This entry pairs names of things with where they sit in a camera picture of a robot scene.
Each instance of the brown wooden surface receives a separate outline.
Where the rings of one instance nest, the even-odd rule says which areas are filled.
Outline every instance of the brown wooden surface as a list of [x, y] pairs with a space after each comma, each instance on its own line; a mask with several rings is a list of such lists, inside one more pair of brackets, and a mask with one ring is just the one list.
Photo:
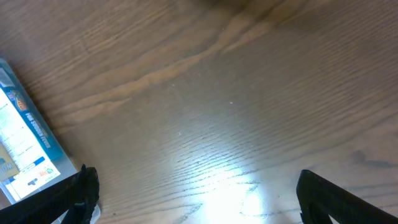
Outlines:
[[99, 223], [300, 223], [311, 169], [398, 215], [398, 2], [6, 1], [0, 56]]

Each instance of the wood grain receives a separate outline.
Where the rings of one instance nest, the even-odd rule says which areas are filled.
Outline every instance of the wood grain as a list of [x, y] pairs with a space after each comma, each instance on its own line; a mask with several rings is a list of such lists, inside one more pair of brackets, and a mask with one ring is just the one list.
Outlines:
[[99, 223], [300, 223], [311, 169], [398, 215], [398, 2], [1, 1]]

